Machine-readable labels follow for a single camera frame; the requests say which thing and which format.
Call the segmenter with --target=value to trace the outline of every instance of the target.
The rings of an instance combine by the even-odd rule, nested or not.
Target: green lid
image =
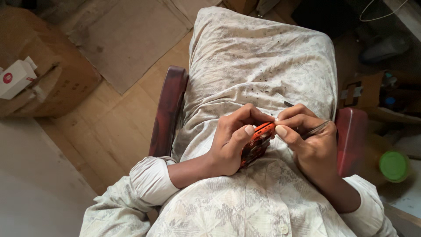
[[[388,151],[380,158],[380,171],[392,182],[403,181],[408,175],[407,159],[397,151]]]

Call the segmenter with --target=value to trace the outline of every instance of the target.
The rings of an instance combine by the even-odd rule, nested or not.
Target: white patterned clothing
[[[248,168],[178,190],[167,165],[206,153],[220,116],[248,102],[276,116],[288,101],[333,119],[337,101],[334,49],[320,32],[204,8],[189,53],[182,128],[171,157],[145,158],[95,198],[81,236],[396,236],[373,185],[345,178],[361,206],[339,215],[278,137]],[[153,208],[159,216],[150,226],[146,213]]]

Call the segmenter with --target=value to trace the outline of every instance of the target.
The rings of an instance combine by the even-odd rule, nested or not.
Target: tweezers
[[[291,104],[291,103],[289,103],[289,102],[286,102],[286,101],[284,101],[284,105],[286,105],[286,106],[288,106],[288,107],[292,107],[292,106],[294,106],[293,104]],[[309,132],[307,132],[306,134],[303,134],[303,135],[301,135],[301,138],[303,139],[303,140],[306,140],[307,138],[309,138],[309,137],[311,137],[311,136],[313,136],[313,135],[315,135],[316,134],[316,132],[318,132],[318,131],[320,131],[322,128],[324,128],[328,123],[330,122],[330,119],[329,120],[326,120],[326,121],[324,121],[321,125],[319,125],[319,126],[317,126],[317,127],[315,127],[315,128],[313,128],[313,129],[311,129]]]

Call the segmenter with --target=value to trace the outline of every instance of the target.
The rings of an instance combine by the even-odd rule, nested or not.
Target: cuff
[[[139,197],[156,206],[179,190],[171,182],[164,159],[145,157],[131,169],[129,176]]]
[[[361,205],[352,213],[340,214],[341,218],[357,236],[375,235],[381,228],[384,218],[383,204],[376,187],[358,175],[344,180],[360,194]]]

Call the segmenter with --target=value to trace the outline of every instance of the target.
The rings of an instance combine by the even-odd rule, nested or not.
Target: blue cap
[[[391,105],[393,103],[396,102],[395,98],[393,97],[387,97],[386,100],[384,101],[387,105]]]

